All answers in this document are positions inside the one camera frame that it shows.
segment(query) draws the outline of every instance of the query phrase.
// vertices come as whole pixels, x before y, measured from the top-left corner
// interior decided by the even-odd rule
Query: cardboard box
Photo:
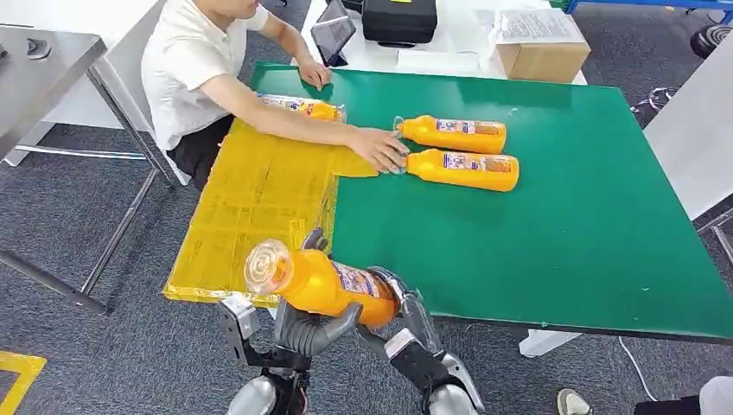
[[[572,82],[590,54],[572,17],[560,10],[509,12],[496,45],[507,78]]]

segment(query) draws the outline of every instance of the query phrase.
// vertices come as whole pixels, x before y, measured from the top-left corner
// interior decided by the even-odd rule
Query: shoe
[[[560,415],[593,415],[593,408],[577,392],[563,389],[558,392],[558,413]]]

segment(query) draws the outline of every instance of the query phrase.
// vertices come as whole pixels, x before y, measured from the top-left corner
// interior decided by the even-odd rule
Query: black case
[[[369,41],[428,43],[437,26],[436,0],[364,0],[361,22]]]

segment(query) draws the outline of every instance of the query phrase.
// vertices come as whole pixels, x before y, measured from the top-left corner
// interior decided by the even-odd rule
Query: tablet
[[[318,21],[310,29],[310,34],[318,47],[323,64],[327,67],[345,65],[339,53],[351,36],[356,33],[354,21],[347,14],[341,0],[331,0]]]

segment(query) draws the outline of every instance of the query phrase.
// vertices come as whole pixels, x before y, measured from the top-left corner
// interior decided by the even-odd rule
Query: gray table
[[[31,60],[28,38],[40,41],[41,49],[44,46],[49,47],[48,56]],[[124,231],[137,213],[140,203],[157,174],[160,173],[163,176],[166,186],[172,186],[173,182],[153,155],[150,147],[132,126],[94,68],[94,63],[106,51],[105,44],[99,36],[0,26],[0,44],[7,51],[7,54],[0,58],[0,102],[2,102],[0,105],[0,159],[16,149],[66,156],[148,160],[152,167],[81,290],[74,289],[57,277],[0,246],[0,262],[63,294],[74,303],[98,314],[104,314],[106,306],[89,296],[92,288],[109,262]],[[120,124],[130,133],[142,154],[19,145],[30,129],[40,122],[69,88],[83,76],[92,82]]]

